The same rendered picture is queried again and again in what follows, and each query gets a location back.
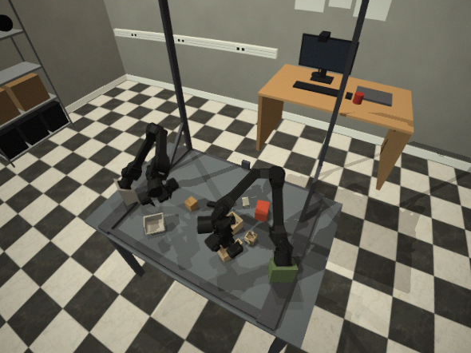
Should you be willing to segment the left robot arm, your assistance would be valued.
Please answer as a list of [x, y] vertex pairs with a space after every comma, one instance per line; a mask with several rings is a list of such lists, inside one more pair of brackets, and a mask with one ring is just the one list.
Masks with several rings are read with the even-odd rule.
[[274, 251], [274, 262], [276, 267], [292, 267], [291, 255], [293, 246], [288, 244], [287, 232], [283, 223], [283, 185], [285, 175], [285, 170], [280, 166], [272, 166], [269, 169], [252, 169], [227, 195], [216, 202], [215, 210], [211, 216], [198, 216], [198, 234], [212, 233], [214, 230], [214, 233], [204, 241], [208, 248], [212, 252], [218, 252], [221, 249], [220, 245], [224, 244], [223, 239], [217, 235], [215, 226], [218, 233], [227, 234], [231, 231], [231, 225], [236, 224], [234, 216], [226, 216], [236, 200], [256, 179], [269, 179], [272, 189], [273, 208], [273, 225], [269, 227], [269, 231], [271, 231], [269, 237], [277, 247]]

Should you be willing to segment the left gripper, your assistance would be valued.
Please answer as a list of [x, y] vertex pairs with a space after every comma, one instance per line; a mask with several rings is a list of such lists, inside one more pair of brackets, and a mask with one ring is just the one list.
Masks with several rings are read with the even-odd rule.
[[[243, 247], [239, 242], [236, 242], [232, 237], [233, 237], [233, 229], [231, 228], [231, 231], [227, 234], [218, 234], [218, 236], [223, 239], [224, 244], [221, 246], [223, 248], [227, 248], [226, 252], [227, 254], [233, 259], [234, 257], [238, 256], [241, 252], [243, 252]], [[225, 245], [226, 244], [226, 245]]]

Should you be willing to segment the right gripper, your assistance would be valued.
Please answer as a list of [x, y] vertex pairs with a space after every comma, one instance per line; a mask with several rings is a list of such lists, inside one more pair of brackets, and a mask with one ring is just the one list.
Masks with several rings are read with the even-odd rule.
[[[176, 182], [175, 178], [171, 178], [171, 179], [167, 180], [166, 182], [167, 183], [164, 184], [165, 188], [170, 188], [172, 192], [179, 188], [179, 185]], [[146, 204], [149, 204], [150, 202], [152, 202], [152, 200], [150, 200], [151, 197], [149, 196], [149, 194], [146, 194], [145, 191], [138, 194], [137, 196], [138, 196], [138, 198], [139, 198], [142, 205], [146, 205]], [[156, 207], [153, 202], [150, 203], [150, 204], [153, 205], [154, 207]]]

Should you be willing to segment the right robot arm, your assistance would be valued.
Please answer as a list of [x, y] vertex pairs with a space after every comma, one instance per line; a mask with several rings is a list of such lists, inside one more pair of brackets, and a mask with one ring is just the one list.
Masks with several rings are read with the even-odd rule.
[[[170, 188], [165, 188], [165, 186], [161, 184], [162, 180], [167, 179], [170, 169], [170, 160], [167, 155], [168, 131], [164, 129], [164, 127], [152, 122], [147, 125], [145, 133], [146, 138], [144, 139], [134, 161], [128, 163], [127, 167], [121, 170], [122, 178], [121, 181], [118, 180], [117, 183], [120, 188], [131, 190], [130, 186], [133, 180], [138, 180], [141, 177], [141, 166], [152, 148], [152, 145], [156, 142], [156, 156], [152, 159], [151, 164], [147, 166], [145, 175], [148, 181], [149, 196], [153, 198], [157, 197], [158, 201], [162, 203], [168, 200], [172, 194]], [[164, 173], [164, 175], [159, 174], [159, 172]], [[126, 174], [126, 176], [124, 176], [124, 174]]]

